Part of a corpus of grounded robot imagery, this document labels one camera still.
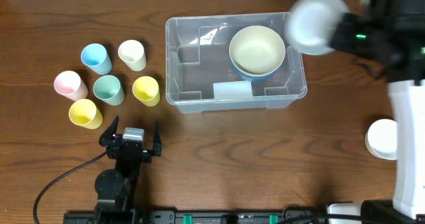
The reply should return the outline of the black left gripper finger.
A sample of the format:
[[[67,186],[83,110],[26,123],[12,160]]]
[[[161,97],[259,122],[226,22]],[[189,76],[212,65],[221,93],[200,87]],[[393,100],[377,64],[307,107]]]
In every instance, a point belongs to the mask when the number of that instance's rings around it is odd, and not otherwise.
[[[159,122],[155,123],[153,135],[153,156],[160,156],[162,151],[162,141],[159,133]]]
[[[116,116],[108,128],[100,135],[99,144],[110,147],[115,144],[115,134],[118,128],[119,116]]]

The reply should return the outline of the grey small bowl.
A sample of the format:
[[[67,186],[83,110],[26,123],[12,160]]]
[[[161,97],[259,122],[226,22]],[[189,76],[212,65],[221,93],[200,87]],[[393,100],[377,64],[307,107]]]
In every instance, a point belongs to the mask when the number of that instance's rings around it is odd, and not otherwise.
[[[290,10],[285,36],[300,53],[329,54],[334,51],[330,41],[348,12],[342,0],[299,0]]]

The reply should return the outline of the clear plastic storage bin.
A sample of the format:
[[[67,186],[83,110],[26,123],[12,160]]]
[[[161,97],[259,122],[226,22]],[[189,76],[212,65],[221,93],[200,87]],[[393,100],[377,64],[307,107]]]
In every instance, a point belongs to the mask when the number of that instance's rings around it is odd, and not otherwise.
[[[172,17],[165,24],[166,99],[180,112],[285,108],[307,94],[302,55],[286,46],[281,67],[265,80],[244,80],[229,56],[232,37],[262,25],[284,37],[290,14]]]

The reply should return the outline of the beige bowl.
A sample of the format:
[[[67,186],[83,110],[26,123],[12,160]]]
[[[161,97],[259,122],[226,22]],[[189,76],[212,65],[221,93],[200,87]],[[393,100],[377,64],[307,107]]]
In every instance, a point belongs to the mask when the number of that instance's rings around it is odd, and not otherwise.
[[[280,68],[286,46],[273,29],[254,25],[239,30],[228,48],[231,63],[249,74],[267,74]]]

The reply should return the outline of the dark blue bowl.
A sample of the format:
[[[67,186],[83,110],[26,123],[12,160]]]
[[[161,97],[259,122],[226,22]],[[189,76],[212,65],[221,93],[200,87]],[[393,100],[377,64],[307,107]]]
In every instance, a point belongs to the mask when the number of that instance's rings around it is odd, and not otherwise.
[[[247,81],[263,81],[270,78],[278,71],[278,68],[277,68],[276,70],[269,72],[267,74],[249,74],[243,71],[241,68],[239,68],[235,63],[232,63],[232,67],[242,79]]]

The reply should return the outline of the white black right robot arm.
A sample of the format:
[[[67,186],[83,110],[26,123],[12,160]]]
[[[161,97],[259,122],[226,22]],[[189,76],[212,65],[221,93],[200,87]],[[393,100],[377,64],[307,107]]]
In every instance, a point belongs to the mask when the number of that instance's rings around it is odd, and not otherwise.
[[[368,0],[344,14],[329,46],[384,67],[397,123],[396,184],[389,209],[398,223],[424,222],[424,0]]]

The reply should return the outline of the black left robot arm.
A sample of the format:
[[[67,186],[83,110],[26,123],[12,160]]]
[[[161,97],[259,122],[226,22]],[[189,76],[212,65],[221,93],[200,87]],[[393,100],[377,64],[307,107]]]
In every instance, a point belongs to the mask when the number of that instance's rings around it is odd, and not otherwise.
[[[99,144],[106,149],[106,155],[116,161],[113,169],[101,172],[94,184],[98,194],[94,223],[143,223],[143,213],[133,207],[135,189],[138,183],[140,166],[150,163],[153,156],[160,156],[162,142],[159,126],[155,125],[153,147],[143,147],[144,130],[126,128],[123,134],[117,133],[119,118],[100,136]]]

